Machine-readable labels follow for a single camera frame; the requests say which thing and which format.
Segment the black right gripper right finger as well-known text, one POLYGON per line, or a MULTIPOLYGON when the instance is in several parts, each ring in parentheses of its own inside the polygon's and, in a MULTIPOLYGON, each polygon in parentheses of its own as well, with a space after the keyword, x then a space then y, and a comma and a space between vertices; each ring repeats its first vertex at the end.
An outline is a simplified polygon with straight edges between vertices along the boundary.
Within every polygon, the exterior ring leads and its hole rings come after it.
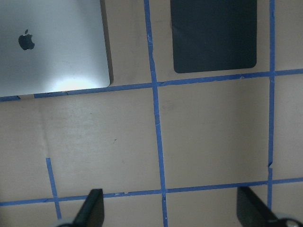
POLYGON ((243 227, 301 227, 293 218, 278 218, 249 187, 237 188, 236 214, 243 227))

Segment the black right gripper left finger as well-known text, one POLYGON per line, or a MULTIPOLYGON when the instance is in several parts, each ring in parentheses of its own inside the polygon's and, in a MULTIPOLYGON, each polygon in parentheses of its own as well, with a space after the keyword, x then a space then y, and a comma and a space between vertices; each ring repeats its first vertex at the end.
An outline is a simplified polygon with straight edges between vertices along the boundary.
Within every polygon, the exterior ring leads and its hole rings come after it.
POLYGON ((73 227, 102 227, 105 220, 102 189, 92 189, 72 222, 73 227))

